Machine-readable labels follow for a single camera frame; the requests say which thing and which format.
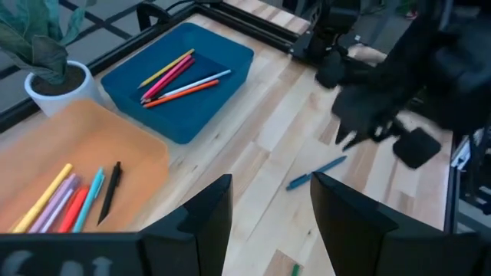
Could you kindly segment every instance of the white pot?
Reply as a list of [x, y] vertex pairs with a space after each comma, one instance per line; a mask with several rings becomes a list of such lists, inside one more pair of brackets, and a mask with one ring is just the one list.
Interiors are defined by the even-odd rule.
[[34, 100], [34, 102], [41, 108], [41, 110], [43, 110], [43, 112], [49, 117], [53, 116], [53, 114], [57, 113], [59, 110], [62, 110], [74, 100], [91, 99], [102, 106], [104, 105], [101, 92], [97, 89], [95, 80], [92, 77], [92, 74], [87, 66], [76, 61], [68, 61], [68, 64], [72, 66], [77, 66], [84, 70], [85, 80], [82, 85], [79, 86], [77, 89], [63, 95], [44, 96], [37, 94], [32, 90], [31, 87], [31, 83], [35, 75], [33, 73], [30, 73], [25, 78], [25, 91], [29, 94], [29, 96], [31, 96], [32, 100]]

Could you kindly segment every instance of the plant leaf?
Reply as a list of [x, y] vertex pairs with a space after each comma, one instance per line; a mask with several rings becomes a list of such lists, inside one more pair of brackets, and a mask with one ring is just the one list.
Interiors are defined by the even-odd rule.
[[39, 76], [40, 78], [46, 80], [50, 84], [62, 84], [64, 81], [64, 75], [60, 74], [59, 72], [53, 71], [51, 69], [27, 64], [20, 57], [18, 57], [16, 54], [11, 53], [10, 51], [5, 51], [5, 53], [21, 69], [34, 73], [36, 76]]
[[60, 5], [58, 0], [44, 0], [49, 12], [48, 33], [49, 37], [56, 41], [63, 38], [60, 28]]
[[68, 53], [64, 46], [45, 35], [32, 38], [32, 64], [45, 67], [64, 75]]
[[15, 30], [0, 22], [0, 48], [32, 61], [31, 45]]
[[74, 11], [70, 17], [70, 21], [68, 22], [67, 34], [60, 41], [62, 45], [70, 44], [70, 42], [77, 38], [78, 34], [80, 33], [80, 26], [84, 21], [85, 8], [91, 7], [95, 4], [97, 4], [97, 0], [86, 0], [84, 7], [77, 8]]
[[24, 31], [24, 23], [16, 18], [15, 15], [5, 7], [2, 0], [0, 0], [0, 22], [6, 24], [18, 33]]
[[18, 17], [27, 22], [22, 36], [28, 42], [35, 35], [49, 35], [49, 12], [44, 0], [18, 0], [17, 10]]

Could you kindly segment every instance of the yellow marker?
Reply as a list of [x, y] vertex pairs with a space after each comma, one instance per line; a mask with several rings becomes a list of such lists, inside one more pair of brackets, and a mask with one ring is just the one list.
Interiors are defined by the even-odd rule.
[[17, 226], [15, 226], [12, 233], [24, 233], [28, 230], [29, 226], [31, 226], [32, 222], [39, 216], [39, 213], [43, 210], [46, 203], [48, 203], [49, 199], [59, 187], [61, 182], [63, 182], [63, 179], [68, 176], [71, 168], [73, 168], [71, 164], [64, 166], [50, 186], [46, 189], [46, 191], [44, 191], [43, 195], [41, 195], [38, 201], [29, 209]]
[[188, 55], [192, 54], [193, 52], [194, 52], [194, 49], [191, 49], [191, 50], [187, 51], [185, 54], [183, 54], [182, 56], [178, 57], [175, 61], [169, 63], [167, 66], [165, 66], [164, 68], [160, 69], [160, 71], [158, 71], [155, 74], [153, 74], [152, 77], [147, 78], [143, 83], [140, 84], [140, 86], [138, 88], [144, 87], [145, 85], [151, 83], [156, 78], [158, 78], [161, 74], [167, 72], [167, 70], [169, 70], [170, 68], [174, 67], [174, 65], [178, 64], [182, 59], [184, 59]]

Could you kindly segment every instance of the blue pen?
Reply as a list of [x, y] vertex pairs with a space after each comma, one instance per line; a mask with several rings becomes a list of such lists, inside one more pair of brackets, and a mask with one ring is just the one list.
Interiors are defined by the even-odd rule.
[[[322, 173], [322, 172], [325, 172], [327, 170], [330, 170], [330, 169], [336, 167], [337, 165], [341, 164], [345, 159], [346, 159], [346, 156], [341, 156], [341, 157], [335, 159], [334, 161], [331, 161], [327, 165], [324, 165], [324, 166], [316, 169], [314, 172], [321, 172]], [[293, 179], [290, 182], [290, 184], [288, 186], [286, 186], [286, 190], [287, 191], [293, 190], [293, 189], [299, 187], [300, 185], [308, 182], [310, 180], [311, 176], [312, 176], [311, 173], [306, 173], [303, 176], [299, 176], [296, 179]]]
[[102, 183], [104, 182], [104, 171], [102, 167], [99, 168], [97, 173], [95, 174], [94, 180], [92, 181], [91, 189], [87, 194], [87, 198], [82, 205], [82, 209], [80, 210], [80, 214], [78, 215], [77, 221], [75, 222], [75, 226], [72, 229], [73, 233], [79, 233], [84, 227], [85, 219], [91, 209], [92, 202], [97, 198], [99, 192], [101, 191]]

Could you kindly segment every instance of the wooden table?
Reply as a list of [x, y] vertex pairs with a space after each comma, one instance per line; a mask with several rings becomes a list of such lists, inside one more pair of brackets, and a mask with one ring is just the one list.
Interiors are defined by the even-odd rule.
[[[298, 33], [308, 26], [303, 19], [256, 0], [229, 3]], [[233, 225], [224, 275], [290, 275], [294, 263], [301, 265], [302, 276], [334, 275], [315, 224], [308, 185], [291, 192], [285, 187], [343, 154], [334, 144], [338, 121], [331, 115], [338, 91], [320, 87], [314, 69], [253, 38], [200, 15], [188, 21], [250, 47], [254, 61], [240, 91], [187, 145], [175, 144], [128, 118], [165, 140], [170, 152], [166, 185], [128, 230], [144, 228], [223, 173], [232, 173]], [[393, 140], [379, 145], [365, 142], [347, 151], [347, 160], [328, 174], [442, 228], [451, 133], [415, 114], [404, 114], [403, 119], [409, 126], [422, 126], [442, 143], [440, 153], [426, 165], [411, 170], [396, 160]], [[3, 133], [0, 149], [43, 120], [38, 113]]]

